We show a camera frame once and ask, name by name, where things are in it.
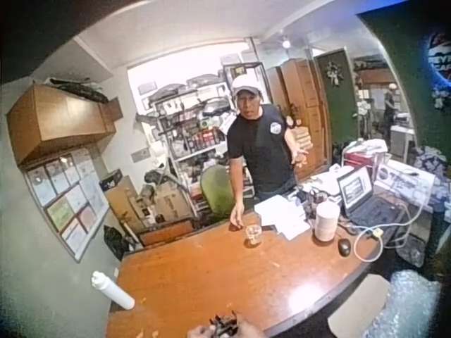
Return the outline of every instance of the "glass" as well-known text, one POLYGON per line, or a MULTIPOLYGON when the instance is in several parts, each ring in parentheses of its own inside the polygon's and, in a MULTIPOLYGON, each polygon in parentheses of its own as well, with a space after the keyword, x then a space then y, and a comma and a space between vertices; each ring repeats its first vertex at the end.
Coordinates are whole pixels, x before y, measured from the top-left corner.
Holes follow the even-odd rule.
POLYGON ((246 238, 251 245, 257 245, 261 243, 261 226, 260 225, 248 225, 246 226, 246 238))

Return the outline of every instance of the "man's right hand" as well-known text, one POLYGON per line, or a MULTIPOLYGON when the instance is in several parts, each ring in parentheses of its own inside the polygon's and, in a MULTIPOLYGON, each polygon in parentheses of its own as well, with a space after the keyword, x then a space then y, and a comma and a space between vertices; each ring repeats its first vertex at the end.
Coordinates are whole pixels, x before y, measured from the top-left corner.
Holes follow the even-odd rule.
POLYGON ((236 202, 235 206, 233 207, 232 213, 230 214, 230 222, 240 229, 243 227, 243 213, 245 213, 245 205, 242 201, 236 202))

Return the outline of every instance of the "white cable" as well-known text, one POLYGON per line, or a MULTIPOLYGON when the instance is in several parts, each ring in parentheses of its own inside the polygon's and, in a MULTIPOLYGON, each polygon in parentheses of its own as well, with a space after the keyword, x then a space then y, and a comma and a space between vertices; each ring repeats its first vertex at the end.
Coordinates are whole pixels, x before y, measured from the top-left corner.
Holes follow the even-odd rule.
MULTIPOLYGON (((404 204, 400 204, 401 207, 404 208, 404 210, 406 210, 406 214, 409 220, 412 219, 412 216, 410 215, 409 209, 404 205, 404 204)), ((395 239, 391 239, 393 242, 399 242, 402 241, 401 244, 395 244, 395 245, 385 245, 384 249, 400 249, 402 247, 404 247, 407 243, 407 238, 410 235, 410 230, 412 229, 412 224, 409 226, 409 228, 407 229, 406 233, 403 234, 402 236, 399 236, 398 238, 395 239)))
POLYGON ((423 211, 424 206, 428 203, 427 201, 428 201, 428 199, 425 198, 425 199, 424 199, 424 202, 420 205, 420 207, 419 207, 418 212, 416 213, 416 215, 415 215, 413 218, 411 218, 410 220, 408 220, 407 222, 405 222, 405 223, 388 223, 388 224, 374 225, 373 227, 366 227, 364 231, 360 232, 360 233, 357 235, 357 238, 356 238, 355 241, 354 241, 354 244, 353 244, 353 246, 352 246, 352 250, 353 250, 353 252, 354 252, 354 255, 355 255, 359 260, 361 260, 362 262, 365 262, 365 263, 373 263, 373 262, 377 261, 377 260, 381 257, 382 252, 383 252, 383 241, 382 241, 382 238, 381 238, 381 237, 378 237, 378 241, 379 241, 379 252, 378 252, 373 258, 366 259, 366 258, 361 257, 361 256, 357 253, 357 243, 358 243, 359 240, 363 237, 363 235, 366 234, 367 232, 370 232, 371 234, 373 234, 373 231, 374 231, 375 229, 380 228, 380 227, 405 227, 405 226, 407 226, 407 225, 412 224, 412 223, 413 223, 415 220, 417 220, 418 217, 421 215, 421 212, 423 211))

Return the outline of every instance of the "cup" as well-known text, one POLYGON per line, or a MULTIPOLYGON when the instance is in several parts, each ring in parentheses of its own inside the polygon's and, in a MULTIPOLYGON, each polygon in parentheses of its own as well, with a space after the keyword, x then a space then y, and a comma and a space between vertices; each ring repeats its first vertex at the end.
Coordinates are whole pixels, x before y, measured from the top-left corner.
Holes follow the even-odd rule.
POLYGON ((246 238, 251 245, 257 245, 261 243, 262 230, 260 225, 248 225, 246 226, 245 232, 246 238))
POLYGON ((340 207, 332 201, 325 201, 316 207, 315 237, 321 242, 329 242, 337 231, 340 207))

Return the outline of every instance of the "man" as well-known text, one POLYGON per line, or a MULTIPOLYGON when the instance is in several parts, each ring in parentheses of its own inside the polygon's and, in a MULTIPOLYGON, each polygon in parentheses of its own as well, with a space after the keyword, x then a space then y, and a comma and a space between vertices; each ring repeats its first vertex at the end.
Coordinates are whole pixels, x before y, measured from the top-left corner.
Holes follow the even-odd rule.
POLYGON ((391 146, 391 127, 395 119, 395 101, 393 100, 393 95, 395 94, 397 85, 390 83, 388 85, 388 91, 385 93, 385 110, 383 112, 383 139, 387 144, 388 150, 390 151, 391 146))
POLYGON ((230 177, 235 207, 232 224, 242 227, 242 158, 252 176, 255 195, 260 201, 284 194, 296 185, 293 164, 299 163, 301 150, 278 109, 261 104, 261 89, 251 75, 240 75, 232 83, 233 96, 240 114, 227 133, 230 177))

